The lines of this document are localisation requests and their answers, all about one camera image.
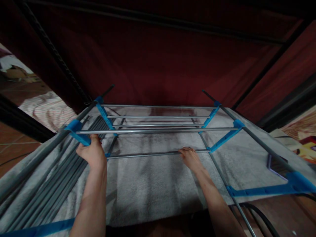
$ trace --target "dark red fabric wall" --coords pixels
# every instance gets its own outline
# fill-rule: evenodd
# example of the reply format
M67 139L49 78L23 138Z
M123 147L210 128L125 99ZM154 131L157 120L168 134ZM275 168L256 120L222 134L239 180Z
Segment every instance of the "dark red fabric wall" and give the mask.
M281 39L299 23L294 17L229 1L99 2ZM205 89L231 107L278 50L102 15L34 4L30 7L92 98L110 84L116 85L106 96L106 103L210 105L201 92ZM315 52L310 49L314 47L310 37L315 25L308 31L238 108L251 121L257 122L315 71L311 56Z
M309 76L316 72L316 22L303 32L237 111L258 122Z

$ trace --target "blue plastic frame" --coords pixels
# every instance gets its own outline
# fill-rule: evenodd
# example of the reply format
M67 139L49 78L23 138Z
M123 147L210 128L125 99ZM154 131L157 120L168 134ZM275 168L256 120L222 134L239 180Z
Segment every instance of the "blue plastic frame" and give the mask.
M0 237L42 237L57 233L62 230L70 229L75 222L75 218L67 219L64 221L53 222L45 225L40 225L28 229L16 230L4 234L0 234Z
M216 151L220 146L222 146L224 143L226 143L229 139L231 139L233 136L235 136L237 133L242 130L242 128L245 126L239 119L236 119L234 122L234 127L238 128L238 130L229 131L225 136L223 136L218 142L216 142L212 147L207 147L211 152Z
M85 146L89 146L91 144L91 139L87 135L76 134L77 131L81 131L81 128L82 123L79 120L74 119L67 127L65 127L65 130L69 130L70 135L78 142Z
M286 184L235 190L232 186L227 186L227 191L232 197L257 196L257 195L275 195L275 194L298 194L298 193L316 193L316 187L305 178L300 172L291 172L286 174L288 182Z
M106 113L105 109L103 106L101 106L101 104L103 104L103 98L101 96L98 96L95 100L96 103L96 107L98 108L102 118L104 119L104 121L106 122L106 124L109 126L109 129L111 130L115 130L115 128L113 127L113 124L111 122L111 120L109 120L108 118L108 114Z
M211 113L209 115L210 117L205 120L204 125L202 126L202 128L206 128L208 126L208 124L210 123L212 118L214 118L214 116L216 115L217 111L220 109L220 105L222 105L222 104L220 102L218 102L218 101L215 101L214 105L216 106L216 108L211 111Z

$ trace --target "striped fabric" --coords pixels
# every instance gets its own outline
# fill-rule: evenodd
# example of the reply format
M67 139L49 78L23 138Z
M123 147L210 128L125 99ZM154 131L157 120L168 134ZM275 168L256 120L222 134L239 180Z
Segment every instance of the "striped fabric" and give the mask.
M53 91L26 99L19 109L53 132L57 132L62 125L69 123L77 116Z

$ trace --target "forearm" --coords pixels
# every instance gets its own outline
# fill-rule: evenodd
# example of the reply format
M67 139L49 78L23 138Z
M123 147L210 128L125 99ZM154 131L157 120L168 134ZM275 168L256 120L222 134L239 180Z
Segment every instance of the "forearm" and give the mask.
M206 169L195 173L204 193L216 236L246 236Z
M105 198L106 164L99 168L91 168L70 236L105 236Z

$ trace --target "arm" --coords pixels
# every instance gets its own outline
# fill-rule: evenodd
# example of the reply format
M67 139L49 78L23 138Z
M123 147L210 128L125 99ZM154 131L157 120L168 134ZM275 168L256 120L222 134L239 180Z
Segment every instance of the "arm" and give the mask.
M245 237L244 230L218 192L195 150L183 147L179 152L185 165L192 170L200 183L216 236Z
M70 236L105 236L106 158L98 135L91 135L91 145L77 148L77 154L90 165L90 172L80 208Z

